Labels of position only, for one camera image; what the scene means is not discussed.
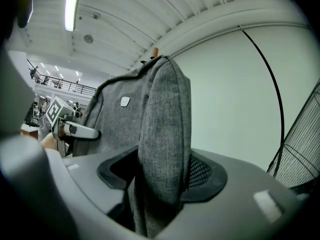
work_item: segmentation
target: fluorescent light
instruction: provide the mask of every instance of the fluorescent light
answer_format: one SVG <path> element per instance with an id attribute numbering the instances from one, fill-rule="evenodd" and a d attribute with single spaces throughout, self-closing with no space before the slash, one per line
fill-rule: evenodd
<path id="1" fill-rule="evenodd" d="M 74 31 L 76 23 L 76 13 L 79 0 L 66 0 L 64 11 L 64 28 L 66 31 Z"/>
<path id="2" fill-rule="evenodd" d="M 28 18 L 27 23 L 29 23 L 32 13 L 34 12 L 34 0 L 31 0 L 31 12 Z"/>

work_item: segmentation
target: white label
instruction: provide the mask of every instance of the white label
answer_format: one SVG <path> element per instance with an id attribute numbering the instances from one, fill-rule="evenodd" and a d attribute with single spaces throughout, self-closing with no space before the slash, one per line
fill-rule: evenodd
<path id="1" fill-rule="evenodd" d="M 269 191 L 254 193 L 254 200 L 270 223 L 274 223 L 282 216 L 282 211 L 277 206 L 275 200 L 269 195 Z"/>
<path id="2" fill-rule="evenodd" d="M 78 169 L 79 167 L 80 167 L 80 166 L 79 166 L 78 164 L 74 163 L 74 164 L 69 165 L 69 166 L 67 167 L 67 169 L 68 169 L 68 171 L 72 171 L 72 170 L 74 170 L 74 169 Z"/>
<path id="3" fill-rule="evenodd" d="M 129 101 L 130 101 L 129 97 L 122 97 L 121 98 L 121 107 L 126 107 L 129 103 Z"/>

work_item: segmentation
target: person on balcony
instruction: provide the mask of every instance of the person on balcony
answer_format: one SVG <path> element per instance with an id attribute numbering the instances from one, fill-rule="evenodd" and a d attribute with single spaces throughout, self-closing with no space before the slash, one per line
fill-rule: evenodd
<path id="1" fill-rule="evenodd" d="M 31 69 L 30 70 L 30 76 L 31 76 L 31 79 L 33 79 L 34 78 L 34 75 L 36 74 L 36 72 L 37 72 L 37 68 L 38 68 L 38 66 L 36 66 L 35 68 L 33 68 L 33 69 Z"/>
<path id="2" fill-rule="evenodd" d="M 73 92 L 74 92 L 74 93 L 75 93 L 75 92 L 76 92 L 76 90 L 77 90 L 78 83 L 79 83 L 79 80 L 78 80 L 78 81 L 76 81 L 76 86 L 75 86 L 75 88 L 74 88 L 74 90 L 73 90 Z"/>
<path id="3" fill-rule="evenodd" d="M 42 84 L 43 84 L 43 85 L 47 85 L 48 81 L 49 81 L 49 76 L 46 76 L 46 77 L 44 78 Z"/>

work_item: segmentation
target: gray fabric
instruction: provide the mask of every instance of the gray fabric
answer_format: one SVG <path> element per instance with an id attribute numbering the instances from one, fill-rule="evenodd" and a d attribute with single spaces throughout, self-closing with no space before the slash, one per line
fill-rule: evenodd
<path id="1" fill-rule="evenodd" d="M 121 98 L 129 97 L 126 107 Z M 101 138 L 76 141 L 73 156 L 138 145 L 138 170 L 128 188 L 137 233 L 154 238 L 179 211 L 191 146 L 190 81 L 165 56 L 102 84 L 82 124 Z"/>

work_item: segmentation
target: mesh panel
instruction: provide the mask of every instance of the mesh panel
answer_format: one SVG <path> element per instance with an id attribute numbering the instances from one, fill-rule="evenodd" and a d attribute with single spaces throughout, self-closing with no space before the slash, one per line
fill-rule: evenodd
<path id="1" fill-rule="evenodd" d="M 189 167 L 189 183 L 187 188 L 191 189 L 206 183 L 211 174 L 212 170 L 208 165 L 191 155 Z"/>
<path id="2" fill-rule="evenodd" d="M 268 173 L 304 197 L 304 194 L 312 192 L 319 171 L 320 81 L 293 123 Z"/>

